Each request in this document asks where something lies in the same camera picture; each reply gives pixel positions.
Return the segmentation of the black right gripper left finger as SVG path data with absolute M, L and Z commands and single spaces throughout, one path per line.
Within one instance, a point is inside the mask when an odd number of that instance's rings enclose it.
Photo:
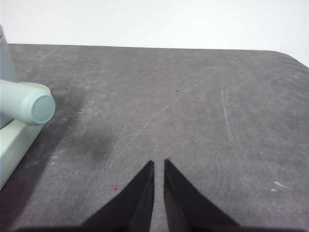
M 149 161 L 112 200 L 88 218 L 87 232 L 148 232 L 154 196 L 155 165 Z

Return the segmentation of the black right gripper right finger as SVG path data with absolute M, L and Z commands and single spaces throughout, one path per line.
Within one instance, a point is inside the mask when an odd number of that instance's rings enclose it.
M 170 232 L 234 232 L 240 225 L 205 196 L 168 159 L 164 203 Z

